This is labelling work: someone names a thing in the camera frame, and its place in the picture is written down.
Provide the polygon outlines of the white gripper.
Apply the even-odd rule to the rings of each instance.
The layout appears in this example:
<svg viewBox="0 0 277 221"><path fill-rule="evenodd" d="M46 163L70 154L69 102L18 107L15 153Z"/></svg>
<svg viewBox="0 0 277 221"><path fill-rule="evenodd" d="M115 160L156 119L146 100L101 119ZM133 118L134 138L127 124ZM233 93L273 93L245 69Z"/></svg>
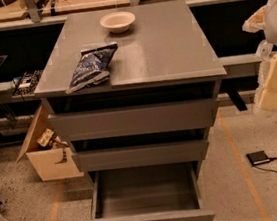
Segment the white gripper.
<svg viewBox="0 0 277 221"><path fill-rule="evenodd" d="M271 57L273 46L273 44L263 40L259 43L255 53L261 59L261 63L254 104L261 112L277 111L277 53Z"/></svg>

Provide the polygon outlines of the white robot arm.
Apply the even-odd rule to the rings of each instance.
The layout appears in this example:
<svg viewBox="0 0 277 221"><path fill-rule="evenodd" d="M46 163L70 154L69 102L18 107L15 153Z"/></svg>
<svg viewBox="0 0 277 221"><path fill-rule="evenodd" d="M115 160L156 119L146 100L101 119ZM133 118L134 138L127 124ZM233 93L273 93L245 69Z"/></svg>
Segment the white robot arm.
<svg viewBox="0 0 277 221"><path fill-rule="evenodd" d="M261 59L261 64L254 112L268 117L277 111L277 0L268 0L245 21L242 30L248 33L264 31L265 38L255 53Z"/></svg>

